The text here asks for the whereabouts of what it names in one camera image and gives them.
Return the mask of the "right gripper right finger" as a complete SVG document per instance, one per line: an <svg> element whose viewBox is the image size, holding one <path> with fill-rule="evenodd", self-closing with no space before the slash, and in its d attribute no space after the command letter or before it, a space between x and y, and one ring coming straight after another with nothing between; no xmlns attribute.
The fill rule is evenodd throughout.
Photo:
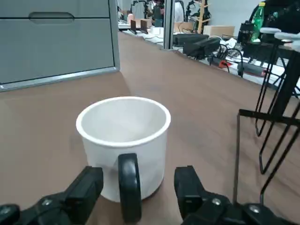
<svg viewBox="0 0 300 225"><path fill-rule="evenodd" d="M183 225L293 225L258 203L231 203L204 189L193 166L177 167L174 189Z"/></svg>

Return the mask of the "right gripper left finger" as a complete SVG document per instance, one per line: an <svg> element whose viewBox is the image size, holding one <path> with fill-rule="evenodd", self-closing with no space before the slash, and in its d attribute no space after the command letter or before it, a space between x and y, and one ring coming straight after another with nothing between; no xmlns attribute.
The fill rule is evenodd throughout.
<svg viewBox="0 0 300 225"><path fill-rule="evenodd" d="M0 206L2 225L84 225L104 186L103 170L86 166L68 188L42 197L21 210L17 204Z"/></svg>

